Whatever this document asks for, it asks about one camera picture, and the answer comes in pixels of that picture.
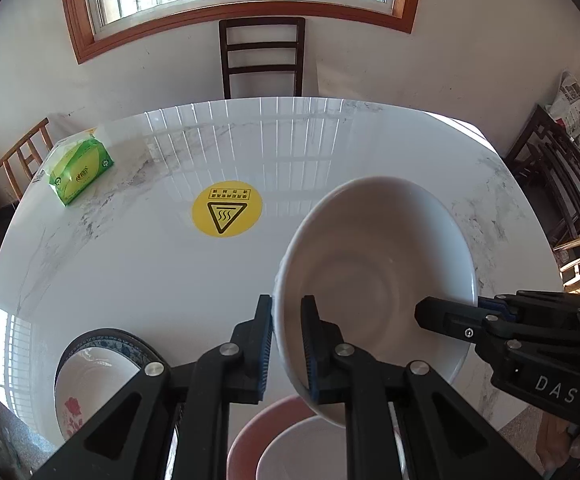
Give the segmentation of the right hand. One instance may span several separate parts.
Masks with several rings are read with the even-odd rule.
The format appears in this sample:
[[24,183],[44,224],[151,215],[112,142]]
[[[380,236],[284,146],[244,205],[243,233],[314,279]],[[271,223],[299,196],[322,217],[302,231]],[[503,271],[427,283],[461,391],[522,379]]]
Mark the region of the right hand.
[[542,413],[536,453],[545,474],[553,474],[568,460],[580,460],[580,434],[574,438],[569,429],[570,423],[566,420]]

